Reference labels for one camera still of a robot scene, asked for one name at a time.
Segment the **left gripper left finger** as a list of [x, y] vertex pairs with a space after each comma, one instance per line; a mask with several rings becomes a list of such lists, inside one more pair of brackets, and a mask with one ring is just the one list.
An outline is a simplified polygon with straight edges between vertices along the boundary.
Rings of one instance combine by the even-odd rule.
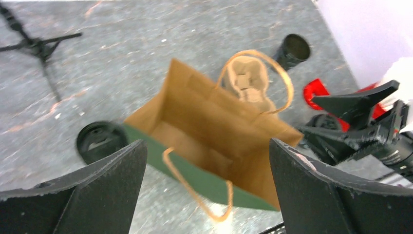
[[127, 234], [148, 149], [137, 140], [86, 167], [29, 189], [2, 191], [3, 234]]

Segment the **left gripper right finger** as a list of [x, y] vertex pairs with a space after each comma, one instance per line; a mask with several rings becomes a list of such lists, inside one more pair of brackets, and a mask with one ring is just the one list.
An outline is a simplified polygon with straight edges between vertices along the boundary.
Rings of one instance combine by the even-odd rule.
[[348, 174], [279, 139], [269, 161], [288, 234], [410, 234], [412, 189]]

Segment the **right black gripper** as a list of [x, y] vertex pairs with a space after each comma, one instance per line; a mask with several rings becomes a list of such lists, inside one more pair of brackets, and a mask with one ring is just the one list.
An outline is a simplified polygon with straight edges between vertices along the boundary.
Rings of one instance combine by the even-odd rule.
[[361, 92], [346, 95], [314, 96], [311, 101], [348, 124], [342, 132], [301, 126], [309, 147], [324, 163], [336, 166], [351, 159], [373, 155], [382, 162], [409, 162], [410, 137], [401, 132], [407, 123], [408, 104], [398, 100], [385, 111], [379, 103], [399, 87], [396, 80]]

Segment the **green paper bag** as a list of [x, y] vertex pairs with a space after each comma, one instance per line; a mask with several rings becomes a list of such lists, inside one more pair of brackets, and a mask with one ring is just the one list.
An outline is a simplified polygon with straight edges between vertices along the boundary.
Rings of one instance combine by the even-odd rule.
[[295, 147], [302, 139], [276, 118], [294, 98], [288, 73], [256, 50], [234, 54], [222, 73], [241, 58], [264, 59], [279, 73], [287, 91], [284, 107], [257, 109], [173, 58], [158, 94], [123, 122], [130, 141], [147, 142], [148, 164], [178, 180], [217, 222], [225, 221], [233, 207], [279, 211], [269, 142], [279, 139]]

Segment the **black paper coffee cup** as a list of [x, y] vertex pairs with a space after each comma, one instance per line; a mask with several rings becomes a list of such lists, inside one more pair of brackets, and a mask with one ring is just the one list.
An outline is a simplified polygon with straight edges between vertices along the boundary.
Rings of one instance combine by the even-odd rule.
[[313, 116], [305, 126], [325, 128], [330, 130], [342, 130], [340, 122], [334, 116], [328, 114], [319, 114]]

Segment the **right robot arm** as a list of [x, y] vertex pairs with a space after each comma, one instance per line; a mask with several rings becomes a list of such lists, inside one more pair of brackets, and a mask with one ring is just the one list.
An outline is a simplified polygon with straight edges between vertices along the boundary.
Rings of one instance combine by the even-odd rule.
[[372, 155], [409, 181], [413, 180], [413, 136], [407, 125], [409, 106], [401, 100], [377, 118], [375, 107], [397, 91], [391, 80], [374, 89], [347, 95], [315, 96], [325, 114], [312, 117], [298, 130], [309, 148], [324, 163], [336, 166]]

